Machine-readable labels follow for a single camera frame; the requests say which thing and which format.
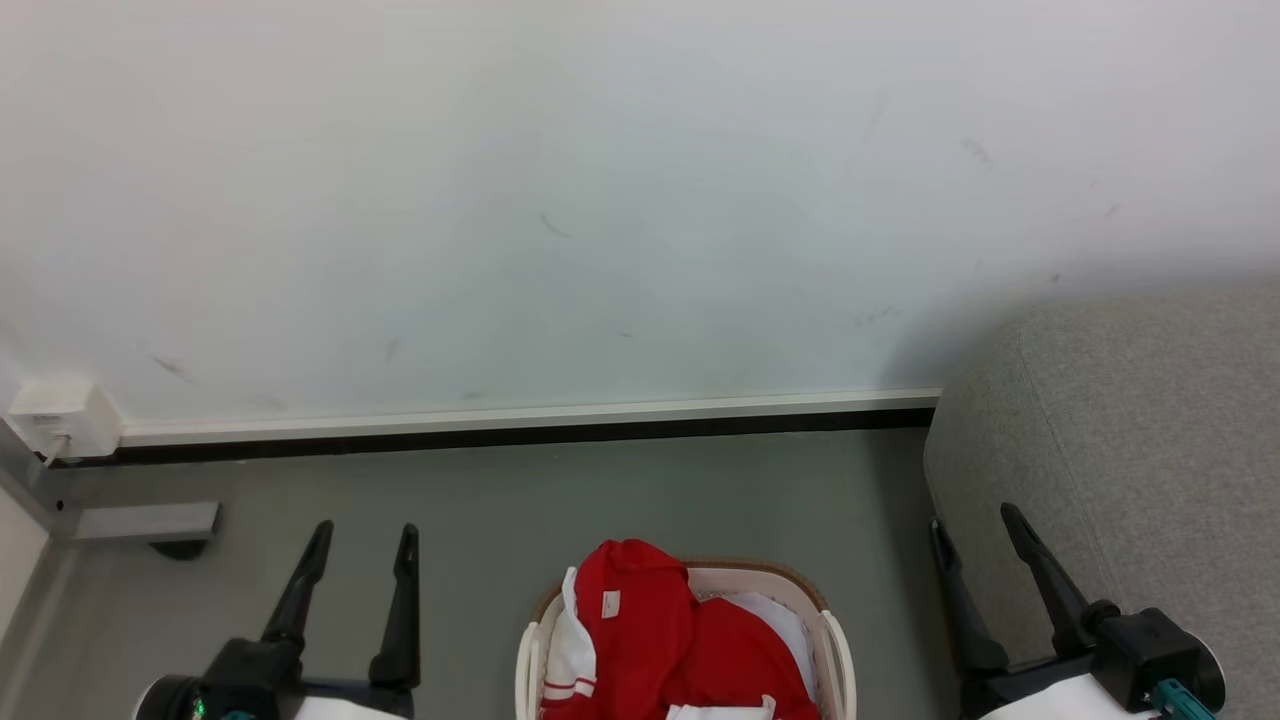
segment white cable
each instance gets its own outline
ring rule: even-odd
[[[45,468],[49,468],[50,465],[54,464],[54,460],[58,460],[58,456],[61,455],[64,450],[67,450],[67,443],[70,442],[70,439],[72,436],[67,433],[58,433],[56,436],[54,436],[54,446],[50,447],[49,452],[45,454]]]

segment white label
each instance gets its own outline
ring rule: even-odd
[[[622,607],[622,591],[604,591],[604,602],[600,603],[600,618],[617,618],[620,607]]]

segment white baseboard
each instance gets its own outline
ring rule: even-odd
[[[120,445],[124,447],[146,447],[159,445],[339,438],[658,420],[709,420],[716,418],[851,413],[861,410],[909,410],[933,407],[937,405],[941,393],[941,388],[915,388],[298,420],[127,424]]]

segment basket handle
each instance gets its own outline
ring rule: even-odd
[[[840,705],[840,720],[858,719],[858,683],[854,679],[854,657],[849,652],[849,641],[840,620],[829,610],[822,611],[823,628],[827,629],[828,646],[833,647],[840,662],[836,664],[838,678],[832,678],[836,685],[836,702]]]
[[[530,623],[525,628],[525,634],[520,638],[520,651],[516,655],[516,720],[532,720],[529,708],[532,705],[534,679],[534,653],[538,652],[538,643],[534,635],[538,634],[538,623]]]

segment gray couch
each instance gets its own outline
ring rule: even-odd
[[[1280,286],[1033,313],[946,386],[925,470],[1011,657],[1052,648],[1001,501],[1091,601],[1199,635],[1220,717],[1280,717]]]

